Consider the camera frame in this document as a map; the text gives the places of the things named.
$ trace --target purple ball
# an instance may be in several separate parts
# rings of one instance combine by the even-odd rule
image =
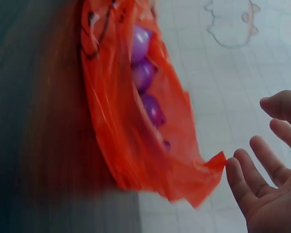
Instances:
[[[134,25],[132,50],[131,50],[131,62],[133,64],[138,63],[144,59],[149,49],[150,35],[147,30]]]
[[[156,98],[149,94],[143,94],[141,95],[141,100],[150,120],[152,121],[152,124],[156,128],[166,123],[166,117]]]
[[[139,92],[146,91],[149,88],[154,78],[155,70],[155,66],[146,58],[132,67],[132,80]]]

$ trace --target drawing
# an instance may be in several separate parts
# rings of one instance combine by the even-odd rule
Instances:
[[[259,33],[254,18],[260,8],[251,0],[210,0],[204,9],[212,15],[207,32],[222,47],[242,47]]]

